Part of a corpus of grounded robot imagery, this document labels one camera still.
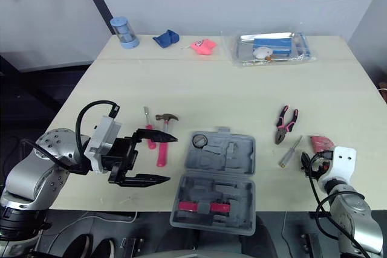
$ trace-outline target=tool case compartment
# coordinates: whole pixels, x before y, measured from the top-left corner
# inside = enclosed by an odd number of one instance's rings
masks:
[[[252,235],[255,232],[255,140],[246,135],[194,132],[177,190],[173,227]]]

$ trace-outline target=hammer head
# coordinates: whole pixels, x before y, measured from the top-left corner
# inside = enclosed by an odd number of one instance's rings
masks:
[[[156,115],[156,120],[169,121],[170,119],[179,120],[179,118],[177,118],[174,114],[165,113],[161,115]]]

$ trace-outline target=screwdriver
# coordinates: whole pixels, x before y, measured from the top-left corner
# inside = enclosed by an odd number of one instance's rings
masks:
[[[297,140],[297,142],[293,145],[293,147],[289,148],[288,152],[284,155],[284,157],[282,157],[279,163],[279,166],[281,166],[282,168],[285,168],[286,164],[289,162],[291,156],[294,153],[294,150],[296,149],[297,145],[300,143],[301,139],[302,139],[302,135]]]
[[[144,113],[145,113],[145,117],[146,117],[146,126],[145,126],[145,128],[152,130],[153,126],[152,126],[151,120],[149,119],[149,109],[146,106],[144,106]],[[149,149],[155,149],[156,148],[156,143],[154,143],[152,140],[148,139],[148,148]]]

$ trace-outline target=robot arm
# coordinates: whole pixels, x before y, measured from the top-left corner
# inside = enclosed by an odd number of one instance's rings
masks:
[[[47,210],[70,173],[110,172],[108,182],[124,187],[148,187],[169,180],[148,174],[129,178],[126,173],[134,166],[138,154],[135,146],[142,139],[154,142],[177,139],[146,129],[138,129],[131,137],[117,138],[120,128],[121,124],[113,117],[103,116],[91,138],[80,136],[80,147],[86,148],[85,153],[78,150],[76,133],[65,128],[44,133],[36,143],[24,141],[34,150],[8,174],[0,198],[0,257],[20,256],[35,245],[39,231],[49,228],[45,223]]]
[[[329,155],[329,161],[325,160],[319,166],[318,171],[312,171],[311,176],[318,180],[320,189],[328,196],[336,195],[330,199],[332,220],[349,233],[369,257],[383,257],[382,231],[378,223],[372,218],[369,205],[360,195],[340,194],[340,192],[357,193],[350,186],[350,179],[355,169],[356,151],[337,146]],[[308,164],[305,158],[303,158],[302,163],[308,175],[311,164]],[[342,257],[365,257],[341,231],[338,242]]]

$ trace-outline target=pink object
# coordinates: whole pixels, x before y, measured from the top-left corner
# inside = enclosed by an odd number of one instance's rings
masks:
[[[195,202],[179,202],[177,209],[180,211],[198,211],[198,204]],[[212,202],[210,204],[210,211],[215,211],[218,213],[230,213],[230,205],[229,204],[218,204],[216,202]]]
[[[212,54],[212,49],[216,47],[216,43],[209,39],[198,40],[190,46],[198,54]]]
[[[146,129],[153,130],[153,126],[151,124],[148,124],[145,126]],[[156,143],[154,143],[152,140],[148,139],[148,148],[149,149],[155,149]]]
[[[324,136],[311,136],[310,140],[312,142],[313,151],[315,153],[325,150],[332,150],[332,147],[334,147],[333,142]]]
[[[158,147],[158,158],[157,158],[157,166],[164,167],[167,164],[167,151],[168,151],[168,143],[160,143]]]

